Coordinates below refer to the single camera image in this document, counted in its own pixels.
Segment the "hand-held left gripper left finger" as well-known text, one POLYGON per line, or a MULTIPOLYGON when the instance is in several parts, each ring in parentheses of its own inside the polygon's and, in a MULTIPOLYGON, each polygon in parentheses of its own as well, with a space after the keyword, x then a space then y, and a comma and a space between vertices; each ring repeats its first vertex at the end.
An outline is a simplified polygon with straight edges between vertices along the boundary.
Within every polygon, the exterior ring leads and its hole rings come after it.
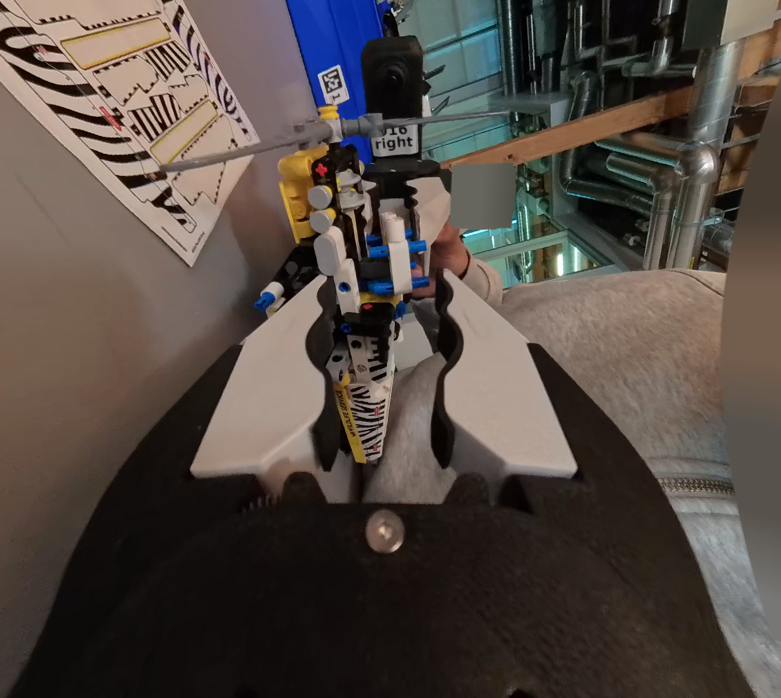
POLYGON ((334 283, 319 275, 249 335, 192 475, 342 476, 342 427, 327 371, 336 307, 334 283))

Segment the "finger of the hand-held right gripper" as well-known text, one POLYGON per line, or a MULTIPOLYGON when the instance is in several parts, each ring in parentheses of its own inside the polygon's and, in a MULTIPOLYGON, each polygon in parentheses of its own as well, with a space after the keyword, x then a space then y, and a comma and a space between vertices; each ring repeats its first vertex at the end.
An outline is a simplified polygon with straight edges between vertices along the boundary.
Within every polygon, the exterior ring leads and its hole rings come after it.
POLYGON ((389 199, 395 202, 393 211, 412 229, 412 239, 424 241, 430 252, 433 243, 450 219, 452 204, 452 172, 440 169, 424 177, 405 177, 392 173, 389 179, 389 199))

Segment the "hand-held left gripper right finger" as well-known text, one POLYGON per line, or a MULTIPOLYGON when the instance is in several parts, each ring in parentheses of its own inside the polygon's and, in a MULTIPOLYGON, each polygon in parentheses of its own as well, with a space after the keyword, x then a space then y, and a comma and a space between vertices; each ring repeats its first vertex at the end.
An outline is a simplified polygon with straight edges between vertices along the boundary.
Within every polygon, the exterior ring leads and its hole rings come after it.
POLYGON ((440 319, 431 446, 443 469, 485 481, 572 478, 578 467, 527 339, 450 271, 440 319))

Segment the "zebra striped lego helicopter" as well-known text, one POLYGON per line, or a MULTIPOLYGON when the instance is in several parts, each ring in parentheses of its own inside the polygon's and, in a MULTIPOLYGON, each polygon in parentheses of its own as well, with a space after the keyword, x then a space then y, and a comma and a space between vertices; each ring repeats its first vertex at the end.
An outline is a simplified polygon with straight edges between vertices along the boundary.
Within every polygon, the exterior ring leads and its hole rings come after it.
POLYGON ((255 302, 266 321, 317 276, 334 283, 334 355, 327 363, 341 421, 340 451, 357 464, 382 457, 396 371, 395 346, 412 292, 428 285, 424 241, 393 211, 389 181, 369 176, 369 138, 399 124, 422 127, 459 116, 384 120, 341 117, 337 107, 296 127, 288 140, 182 163, 181 171, 297 144, 278 164, 297 246, 255 302))

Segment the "person's right forearm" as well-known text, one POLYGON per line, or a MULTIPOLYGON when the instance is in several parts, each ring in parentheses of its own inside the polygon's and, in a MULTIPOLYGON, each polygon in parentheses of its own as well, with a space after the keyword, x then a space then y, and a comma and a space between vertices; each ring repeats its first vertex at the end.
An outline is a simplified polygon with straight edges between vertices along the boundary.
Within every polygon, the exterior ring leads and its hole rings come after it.
POLYGON ((504 295, 502 276, 490 264, 470 255, 468 266, 460 279, 493 309, 501 306, 504 295))

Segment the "person's right hand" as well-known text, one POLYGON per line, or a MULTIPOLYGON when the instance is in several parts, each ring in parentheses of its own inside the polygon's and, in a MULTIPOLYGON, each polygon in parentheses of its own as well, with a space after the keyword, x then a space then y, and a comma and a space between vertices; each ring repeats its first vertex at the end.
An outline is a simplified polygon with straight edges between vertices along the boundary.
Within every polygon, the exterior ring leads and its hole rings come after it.
POLYGON ((454 227, 449 219, 444 222, 427 252, 430 254, 426 275, 428 285, 415 289, 412 292, 413 300, 433 298, 436 293, 436 280, 443 270, 449 270, 463 278, 471 261, 471 254, 462 240, 459 229, 454 227))

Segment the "blue plastic bin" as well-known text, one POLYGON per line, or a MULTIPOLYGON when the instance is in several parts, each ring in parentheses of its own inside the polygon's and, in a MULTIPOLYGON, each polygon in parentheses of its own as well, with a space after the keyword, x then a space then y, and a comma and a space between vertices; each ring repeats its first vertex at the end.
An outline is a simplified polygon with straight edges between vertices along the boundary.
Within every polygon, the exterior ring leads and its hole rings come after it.
POLYGON ((364 114, 362 50, 383 35, 377 1, 285 1, 316 105, 336 105, 345 117, 364 114))

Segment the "wooden ceiling beam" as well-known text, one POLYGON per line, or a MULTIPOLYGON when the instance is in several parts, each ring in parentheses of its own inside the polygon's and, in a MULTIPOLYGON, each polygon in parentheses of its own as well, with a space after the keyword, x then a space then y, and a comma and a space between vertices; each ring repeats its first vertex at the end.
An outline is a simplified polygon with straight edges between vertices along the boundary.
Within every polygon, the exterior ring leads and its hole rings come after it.
POLYGON ((442 162, 454 165, 527 164, 602 138, 682 117, 693 105, 693 86, 641 98, 528 136, 442 162))

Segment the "zebra pattern sticker sheet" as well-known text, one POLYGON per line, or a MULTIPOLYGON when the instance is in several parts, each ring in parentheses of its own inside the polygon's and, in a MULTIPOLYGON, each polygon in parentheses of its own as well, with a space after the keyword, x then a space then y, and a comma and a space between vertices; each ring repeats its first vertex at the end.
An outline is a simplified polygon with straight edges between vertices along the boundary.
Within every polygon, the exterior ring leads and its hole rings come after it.
POLYGON ((2 84, 192 266, 259 143, 184 0, 1 0, 2 84))

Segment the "silver ventilation duct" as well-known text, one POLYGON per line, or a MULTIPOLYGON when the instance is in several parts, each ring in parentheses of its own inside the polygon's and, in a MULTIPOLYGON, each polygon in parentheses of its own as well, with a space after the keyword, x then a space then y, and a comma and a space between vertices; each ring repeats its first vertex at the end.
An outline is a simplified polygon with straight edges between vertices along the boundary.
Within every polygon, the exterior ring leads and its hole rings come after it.
POLYGON ((618 206, 648 217, 643 269, 693 269, 710 216, 711 186, 720 175, 718 153, 708 144, 647 132, 597 141, 609 155, 609 176, 623 183, 574 177, 576 149, 561 155, 558 184, 568 195, 618 206))

